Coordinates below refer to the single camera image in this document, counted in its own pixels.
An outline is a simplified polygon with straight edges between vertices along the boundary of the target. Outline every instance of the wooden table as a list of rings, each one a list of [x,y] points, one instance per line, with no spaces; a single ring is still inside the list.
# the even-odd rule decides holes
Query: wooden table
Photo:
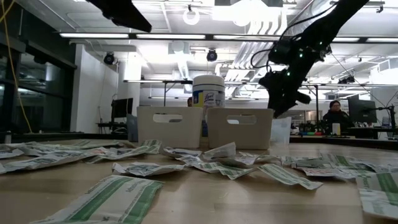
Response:
[[[396,162],[398,158],[398,154],[392,151],[326,144],[290,144],[268,150],[269,154],[279,156],[317,156],[320,152],[353,156],[375,163]],[[182,164],[161,155],[133,157],[119,163],[134,161]],[[54,214],[99,180],[111,175],[111,166],[112,162],[90,165],[80,161],[0,175],[0,223],[29,223]],[[299,171],[289,171],[304,177]],[[354,182],[316,178],[312,180],[321,181],[324,185],[310,191],[299,185],[281,184],[259,170],[229,180],[221,174],[208,174],[194,168],[149,178],[165,184],[152,202],[143,224],[394,223],[362,212]]]

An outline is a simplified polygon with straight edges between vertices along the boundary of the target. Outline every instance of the ceiling light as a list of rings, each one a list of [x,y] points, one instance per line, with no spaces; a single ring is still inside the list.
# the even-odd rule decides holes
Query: ceiling light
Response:
[[[129,83],[163,83],[160,80],[125,80],[125,82]]]
[[[224,82],[226,85],[242,85],[244,82]]]
[[[367,42],[398,42],[398,38],[368,38]]]
[[[91,38],[91,39],[100,39],[100,38],[129,38],[129,34],[85,34],[85,33],[61,33],[61,37],[65,38]]]
[[[258,40],[258,41],[278,41],[276,35],[214,35],[215,40]]]
[[[179,96],[176,96],[176,97],[150,96],[150,97],[148,97],[148,99],[158,99],[158,100],[163,100],[164,98],[166,98],[166,99],[175,99],[175,100],[187,100],[188,99],[188,97],[179,97]]]
[[[203,40],[205,35],[194,34],[137,34],[138,39],[195,39]]]
[[[333,42],[357,42],[359,38],[357,37],[336,37]]]
[[[190,10],[186,9],[184,14],[182,15],[182,19],[184,22],[188,25],[196,25],[199,22],[200,15],[199,15],[199,10],[197,8],[189,8]],[[193,12],[195,15],[192,19],[188,19],[188,13]]]

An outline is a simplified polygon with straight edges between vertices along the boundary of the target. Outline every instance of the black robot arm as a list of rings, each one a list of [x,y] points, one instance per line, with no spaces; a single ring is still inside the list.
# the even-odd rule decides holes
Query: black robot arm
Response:
[[[301,34],[291,39],[282,38],[274,44],[269,61],[287,65],[287,68],[267,72],[259,84],[269,93],[268,108],[275,111],[275,118],[297,105],[296,101],[310,103],[308,95],[298,92],[307,73],[314,63],[324,61],[325,55],[331,53],[330,44],[341,27],[368,1],[340,0],[328,15],[316,20]]]

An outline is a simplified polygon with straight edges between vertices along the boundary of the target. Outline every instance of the woman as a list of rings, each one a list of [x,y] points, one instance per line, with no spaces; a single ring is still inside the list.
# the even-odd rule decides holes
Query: woman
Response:
[[[339,101],[335,100],[330,102],[330,110],[323,116],[323,120],[327,123],[330,129],[332,124],[339,123],[341,131],[347,131],[347,128],[353,127],[354,125],[352,124],[348,114],[340,108],[341,104]]]

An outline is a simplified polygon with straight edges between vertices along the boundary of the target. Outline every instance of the fluorescent light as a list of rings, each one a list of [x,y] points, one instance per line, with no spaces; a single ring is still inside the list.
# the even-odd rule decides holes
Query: fluorescent light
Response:
[[[336,37],[334,42],[357,42],[359,38],[357,37]]]
[[[226,85],[242,85],[243,82],[224,82]]]
[[[129,83],[163,83],[161,80],[125,80]]]
[[[195,39],[203,40],[205,35],[194,34],[137,34],[138,39]]]
[[[148,99],[164,100],[164,97],[163,97],[163,96],[150,96],[150,97],[148,97]],[[179,97],[179,96],[172,97],[172,96],[166,96],[166,99],[187,100],[188,97]]]
[[[66,38],[129,38],[129,34],[87,34],[87,33],[61,33]]]
[[[215,40],[258,40],[258,41],[278,41],[279,36],[264,35],[214,35]]]
[[[367,42],[398,42],[398,38],[368,38]]]

